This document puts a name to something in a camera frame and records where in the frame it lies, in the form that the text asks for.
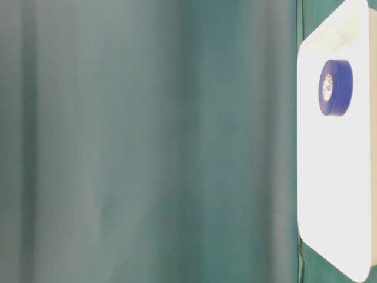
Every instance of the green fabric backdrop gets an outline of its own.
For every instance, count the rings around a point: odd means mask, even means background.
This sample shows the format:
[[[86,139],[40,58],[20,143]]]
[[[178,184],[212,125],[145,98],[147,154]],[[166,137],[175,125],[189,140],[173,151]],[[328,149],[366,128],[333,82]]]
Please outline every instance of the green fabric backdrop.
[[[297,282],[296,3],[0,1],[1,282]]]
[[[297,46],[342,2],[342,0],[298,0]],[[368,2],[371,8],[377,9],[377,1]],[[305,243],[301,243],[300,282],[351,283],[352,281]],[[377,282],[377,268],[372,268],[366,282]]]

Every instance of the blue tape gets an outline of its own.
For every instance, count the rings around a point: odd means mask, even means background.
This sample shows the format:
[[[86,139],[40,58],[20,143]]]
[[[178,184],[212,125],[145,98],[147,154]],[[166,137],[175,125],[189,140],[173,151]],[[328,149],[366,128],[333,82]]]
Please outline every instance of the blue tape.
[[[352,69],[346,60],[329,60],[320,75],[318,98],[324,115],[346,113],[352,97]]]

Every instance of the tape roll core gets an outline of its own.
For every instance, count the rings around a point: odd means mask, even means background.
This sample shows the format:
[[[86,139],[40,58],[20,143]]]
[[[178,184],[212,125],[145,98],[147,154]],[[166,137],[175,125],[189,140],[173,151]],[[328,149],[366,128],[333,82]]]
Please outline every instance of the tape roll core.
[[[352,68],[346,60],[328,60],[319,80],[318,98],[323,115],[346,113],[353,89]]]

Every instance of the green background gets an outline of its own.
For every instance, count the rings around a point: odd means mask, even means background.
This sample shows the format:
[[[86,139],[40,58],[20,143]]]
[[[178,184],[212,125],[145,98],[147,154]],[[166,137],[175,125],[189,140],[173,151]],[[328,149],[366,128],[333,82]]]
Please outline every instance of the green background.
[[[299,0],[297,1],[297,46],[343,1],[340,0]],[[377,1],[368,1],[369,6],[377,9]],[[353,282],[335,267],[301,243],[300,282],[303,283],[342,283]],[[372,268],[366,282],[377,282],[377,268]]]
[[[296,2],[0,0],[0,281],[297,282]]]

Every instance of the green curtain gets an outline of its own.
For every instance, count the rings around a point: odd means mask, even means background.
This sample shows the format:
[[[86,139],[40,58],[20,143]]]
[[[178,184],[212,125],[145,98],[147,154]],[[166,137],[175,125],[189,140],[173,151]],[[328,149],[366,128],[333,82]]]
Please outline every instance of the green curtain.
[[[0,281],[297,282],[296,11],[0,1]]]
[[[297,1],[297,45],[326,19],[342,0],[298,0]],[[369,6],[377,9],[377,1],[369,0]],[[305,243],[300,243],[300,282],[303,283],[351,283],[328,261]],[[377,282],[377,267],[372,268],[366,283]]]

